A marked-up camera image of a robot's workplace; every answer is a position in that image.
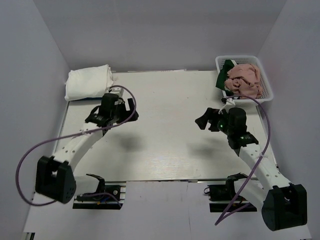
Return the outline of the white printed t-shirt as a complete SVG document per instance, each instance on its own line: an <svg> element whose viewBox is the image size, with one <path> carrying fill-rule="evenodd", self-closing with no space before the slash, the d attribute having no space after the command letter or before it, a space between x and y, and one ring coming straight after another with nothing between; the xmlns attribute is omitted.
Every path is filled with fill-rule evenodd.
<svg viewBox="0 0 320 240"><path fill-rule="evenodd" d="M67 82L108 82L112 85L114 84L112 71L108 64L71 70L68 74Z"/></svg>

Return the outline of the dark green t-shirt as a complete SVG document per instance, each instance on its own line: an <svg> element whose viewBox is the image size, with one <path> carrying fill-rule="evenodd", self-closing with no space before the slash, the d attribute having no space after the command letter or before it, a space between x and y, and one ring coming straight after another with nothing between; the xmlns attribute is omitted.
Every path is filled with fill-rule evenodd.
<svg viewBox="0 0 320 240"><path fill-rule="evenodd" d="M230 60L230 59L225 60L223 66L222 66L222 69L220 70L218 77L217 77L215 87L220 90L225 91L227 96L234 95L234 93L232 91L228 90L227 87L225 86L225 81L228 79L228 71L230 71L236 65L237 65L237 63L234 60Z"/></svg>

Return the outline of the pink t-shirt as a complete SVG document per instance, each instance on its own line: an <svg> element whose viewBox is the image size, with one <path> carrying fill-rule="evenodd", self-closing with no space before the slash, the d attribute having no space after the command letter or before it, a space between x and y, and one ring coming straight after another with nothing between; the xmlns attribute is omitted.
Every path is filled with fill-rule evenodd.
<svg viewBox="0 0 320 240"><path fill-rule="evenodd" d="M261 71L254 64L237 64L227 72L225 86L235 95L246 95L255 99L262 96Z"/></svg>

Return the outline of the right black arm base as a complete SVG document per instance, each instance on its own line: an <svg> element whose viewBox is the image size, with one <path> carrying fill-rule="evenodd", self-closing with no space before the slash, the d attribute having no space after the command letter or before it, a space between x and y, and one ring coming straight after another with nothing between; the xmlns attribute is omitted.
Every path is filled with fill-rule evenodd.
<svg viewBox="0 0 320 240"><path fill-rule="evenodd" d="M203 193L209 198L209 211L211 213L222 213L233 198L230 196L225 183L211 182L204 188ZM230 213L248 203L245 198L238 196L227 212Z"/></svg>

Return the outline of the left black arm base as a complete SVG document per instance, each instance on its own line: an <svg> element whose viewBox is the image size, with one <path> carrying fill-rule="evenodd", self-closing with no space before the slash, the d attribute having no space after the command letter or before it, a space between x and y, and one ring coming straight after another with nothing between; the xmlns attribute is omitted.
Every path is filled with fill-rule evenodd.
<svg viewBox="0 0 320 240"><path fill-rule="evenodd" d="M92 196L78 195L73 200L72 208L75 210L120 210L125 201L125 182L105 183L104 194Z"/></svg>

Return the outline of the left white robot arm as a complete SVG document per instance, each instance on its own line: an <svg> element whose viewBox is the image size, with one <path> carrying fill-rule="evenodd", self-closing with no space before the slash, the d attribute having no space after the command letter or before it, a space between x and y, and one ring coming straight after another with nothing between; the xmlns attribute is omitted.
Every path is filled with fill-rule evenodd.
<svg viewBox="0 0 320 240"><path fill-rule="evenodd" d="M42 156L36 167L35 191L54 201L66 204L75 196L106 195L105 179L92 173L76 176L74 171L93 145L112 128L138 119L137 101L128 100L117 93L106 93L100 105L95 106L85 119L79 133L52 156Z"/></svg>

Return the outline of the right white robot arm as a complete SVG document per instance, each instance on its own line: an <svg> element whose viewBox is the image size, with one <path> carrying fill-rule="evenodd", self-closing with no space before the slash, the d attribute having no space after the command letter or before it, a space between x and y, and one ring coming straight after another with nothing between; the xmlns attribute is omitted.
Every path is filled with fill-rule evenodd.
<svg viewBox="0 0 320 240"><path fill-rule="evenodd" d="M208 108L195 123L201 130L224 133L230 148L249 166L249 175L255 175L259 181L259 184L254 183L244 173L228 176L224 189L229 198L248 201L261 212L271 231L307 224L306 189L288 180L262 153L258 140L247 130L247 115L243 109Z"/></svg>

